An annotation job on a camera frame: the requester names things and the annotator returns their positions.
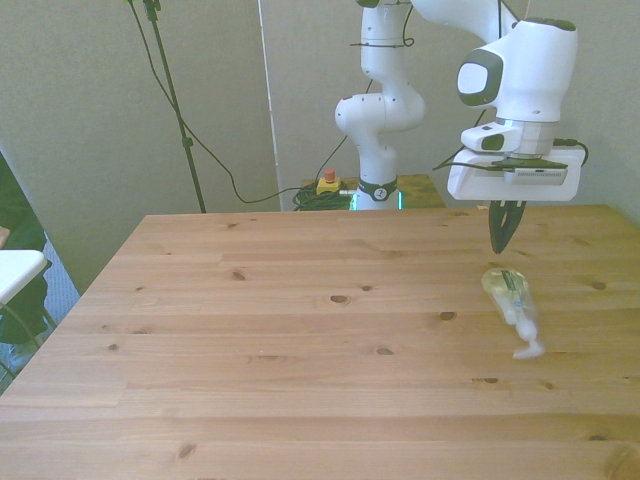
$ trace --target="chair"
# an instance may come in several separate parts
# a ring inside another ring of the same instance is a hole
[[[30,340],[40,347],[33,333],[24,321],[7,303],[18,294],[31,280],[38,276],[47,266],[47,258],[37,250],[0,250],[0,310],[6,310],[22,326]],[[45,310],[44,318],[52,329],[56,323]],[[12,377],[16,374],[0,361],[0,366]]]

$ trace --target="gray wall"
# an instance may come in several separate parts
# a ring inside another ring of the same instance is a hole
[[[275,192],[257,0],[162,7],[184,117],[246,197]],[[175,116],[122,1],[0,1],[0,148],[80,290],[144,215],[198,211]],[[278,208],[242,205],[194,151],[210,211]]]
[[[526,0],[509,2],[523,16]],[[267,70],[272,104],[278,178],[281,187],[298,186],[313,178],[322,162],[343,138],[334,120],[338,101],[363,93],[369,83],[360,69],[362,8],[355,0],[260,0]],[[416,40],[406,49],[414,88],[427,103],[422,126],[386,137],[399,152],[400,174],[428,173],[447,203],[447,172],[431,168],[460,145],[460,132],[478,113],[460,102],[456,79],[460,63],[481,41],[442,25],[427,23],[414,14],[408,28]],[[341,176],[356,176],[358,154],[350,140],[332,161]],[[291,209],[291,196],[283,195]]]
[[[580,47],[562,134],[591,159],[577,197],[612,206],[640,226],[640,3],[532,0],[531,14],[572,20]]]

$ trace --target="cable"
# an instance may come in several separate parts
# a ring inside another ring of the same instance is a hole
[[[7,375],[9,375],[11,377],[11,380],[15,380],[16,379],[16,375],[9,369],[9,367],[7,367],[4,364],[4,362],[0,361],[0,367],[2,367],[5,372],[7,372]]]
[[[402,5],[405,2],[396,2],[396,3],[390,3],[389,5]],[[409,13],[407,13],[407,18],[405,18],[404,20],[404,27],[402,28],[402,45],[370,45],[368,43],[350,43],[349,46],[351,47],[372,47],[372,48],[402,48],[402,47],[413,47],[413,45],[416,43],[416,39],[415,38],[407,38],[407,25],[409,24],[409,19],[411,18],[411,14],[413,13],[413,5],[411,5],[411,8],[409,9]]]
[[[584,167],[589,161],[589,147],[574,138],[556,138],[553,141],[554,147],[580,147],[584,150],[584,160],[581,167]]]
[[[166,88],[164,87],[162,81],[160,80],[160,77],[158,76],[158,73],[156,72],[156,69],[155,69],[155,66],[154,66],[154,63],[153,63],[153,59],[151,57],[151,51],[149,49],[149,44],[147,42],[147,37],[146,37],[146,35],[144,33],[144,30],[142,29],[142,24],[140,23],[140,18],[138,17],[138,13],[136,12],[135,7],[133,6],[133,0],[127,0],[127,1],[129,3],[129,6],[131,7],[131,10],[133,12],[133,15],[134,15],[135,19],[136,19],[136,23],[138,24],[138,30],[140,30],[140,35],[142,36],[142,41],[144,43],[144,48],[145,48],[145,50],[147,52],[147,58],[149,60],[149,65],[151,66],[151,72],[153,73],[153,76],[156,79],[156,82],[160,86],[160,89],[162,90],[162,93],[164,93],[164,96],[166,97],[167,101],[169,102],[169,105],[171,105],[171,107],[173,108],[173,110],[176,113],[176,115],[178,115],[178,118],[180,119],[180,121],[182,121],[185,129],[191,134],[193,139],[227,173],[227,175],[229,176],[229,178],[231,180],[231,186],[233,187],[233,192],[235,193],[236,197],[238,197],[238,200],[240,200],[244,204],[260,203],[260,202],[264,202],[266,200],[270,200],[270,199],[272,199],[274,197],[277,197],[281,193],[290,192],[290,191],[293,191],[293,190],[300,190],[300,188],[287,188],[287,189],[279,191],[278,193],[274,193],[273,195],[269,195],[268,197],[264,197],[264,198],[261,198],[261,199],[258,199],[258,200],[245,200],[244,198],[242,198],[242,196],[240,195],[240,193],[238,192],[238,189],[236,187],[235,177],[233,176],[233,173],[231,173],[231,171],[227,168],[227,166],[224,163],[222,163],[222,161],[198,138],[198,136],[193,132],[193,130],[191,130],[191,128],[189,127],[187,122],[184,121],[184,118],[182,118],[182,115],[180,114],[179,110],[176,108],[176,106],[174,105],[173,101],[171,100],[171,97],[167,93]]]
[[[475,125],[473,126],[473,128],[475,128],[475,127],[477,127],[478,125],[480,125],[480,122],[482,121],[482,117],[484,117],[484,114],[485,114],[485,113],[487,113],[487,111],[486,111],[486,110],[483,110],[483,111],[480,113],[480,116],[479,116],[479,117],[478,117],[478,119],[476,120],[476,123],[475,123]],[[435,172],[436,170],[441,170],[441,169],[443,169],[443,168],[445,168],[445,167],[448,167],[448,166],[450,166],[450,165],[453,165],[452,163],[448,163],[448,162],[449,162],[450,160],[453,160],[453,159],[456,157],[456,155],[458,155],[462,150],[464,150],[464,145],[463,145],[462,147],[460,147],[460,148],[456,151],[456,153],[454,153],[454,154],[453,154],[453,155],[451,155],[449,158],[447,158],[444,162],[442,162],[440,165],[438,165],[437,167],[435,167],[435,168],[433,169],[433,171]]]
[[[316,188],[318,182],[314,181],[309,185],[304,186],[293,198],[293,203],[296,205],[294,211],[299,210],[343,210],[348,208],[351,204],[351,196],[341,195],[337,192],[323,192],[320,195],[316,194]],[[340,190],[346,190],[347,184],[340,183]]]
[[[371,90],[371,86],[372,86],[372,85],[373,85],[373,80],[371,80],[371,81],[369,82],[369,85],[367,86],[367,90],[364,92],[364,93],[365,93],[365,95],[366,95],[367,93],[369,93],[369,90]],[[340,142],[340,144],[338,144],[338,146],[335,148],[335,150],[334,150],[333,152],[331,152],[331,155],[329,155],[329,158],[327,158],[327,159],[324,161],[324,163],[322,164],[322,166],[318,169],[318,173],[316,173],[316,179],[315,179],[315,181],[316,181],[316,182],[318,181],[318,178],[320,178],[320,174],[322,173],[322,169],[323,169],[324,167],[326,167],[327,163],[329,163],[329,161],[333,158],[333,156],[336,154],[336,152],[337,152],[338,150],[340,150],[340,147],[342,147],[342,145],[344,145],[344,142],[346,142],[346,141],[347,141],[347,138],[349,138],[349,136],[348,136],[348,135],[345,135],[345,136],[344,136],[344,138],[342,139],[342,141]]]
[[[445,168],[445,167],[468,167],[468,168],[475,168],[476,170],[485,170],[487,172],[502,172],[502,171],[504,171],[504,168],[502,168],[502,167],[485,167],[483,165],[474,165],[472,163],[459,163],[459,162],[451,162],[451,163],[447,163],[446,165],[442,165],[442,166],[439,165],[436,168],[434,168],[434,170],[440,170],[440,169]]]
[[[29,328],[29,326],[25,323],[25,321],[22,319],[22,317],[20,315],[18,315],[18,313],[13,310],[9,305],[7,305],[6,303],[2,303],[0,302],[0,310],[6,310],[7,313],[9,313],[9,315],[11,315],[14,320],[16,322],[18,322],[18,324],[20,325],[20,327],[22,327],[22,329],[24,330],[24,332],[27,334],[27,336],[29,337],[29,340],[31,342],[33,342],[33,344],[36,347],[40,347],[40,344],[36,341],[36,336],[33,334],[33,332],[31,331],[31,329]]]
[[[413,5],[409,9],[409,13],[407,14],[407,18],[404,21],[404,27],[402,28],[402,43],[405,47],[413,47],[416,43],[415,38],[407,38],[407,25],[409,24],[409,19],[411,18],[411,14],[413,13]]]

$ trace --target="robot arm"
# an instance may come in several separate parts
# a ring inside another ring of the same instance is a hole
[[[401,26],[409,5],[357,1],[367,7],[362,68],[382,83],[383,92],[343,100],[336,120],[360,153],[359,208],[394,208],[397,203],[390,201],[389,192],[395,190],[396,155],[378,136],[415,128],[424,113],[424,102],[406,77],[403,49],[395,48],[402,45]],[[577,192],[584,152],[553,145],[573,74],[576,29],[564,21],[518,21],[496,0],[411,3],[428,21],[469,31],[487,43],[464,61],[458,92],[471,108],[496,108],[497,119],[463,132],[466,148],[451,164],[448,190],[456,199],[492,201],[492,245],[500,253],[526,201],[566,201]]]

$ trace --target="black stand pole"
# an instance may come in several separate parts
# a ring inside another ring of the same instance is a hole
[[[160,56],[162,57],[162,65],[164,66],[164,73],[167,76],[167,82],[169,84],[169,92],[171,93],[171,101],[173,103],[173,109],[176,112],[178,118],[178,125],[180,126],[180,133],[182,134],[182,146],[187,154],[187,161],[189,162],[189,169],[191,170],[191,178],[193,179],[193,186],[196,189],[196,195],[198,197],[198,203],[200,204],[200,211],[207,213],[204,205],[204,198],[202,198],[202,190],[200,189],[200,181],[198,180],[198,174],[196,172],[196,166],[193,161],[193,155],[191,154],[191,147],[193,146],[193,140],[187,136],[187,132],[184,128],[184,121],[182,120],[182,114],[180,113],[180,107],[178,106],[178,97],[176,91],[173,88],[173,80],[171,80],[171,72],[169,71],[169,63],[167,62],[167,56],[162,46],[162,39],[160,38],[160,31],[158,30],[158,15],[156,10],[160,10],[159,0],[143,0],[144,8],[147,12],[147,18],[153,25],[153,33],[156,35],[156,41],[158,42],[158,49],[160,50]]]

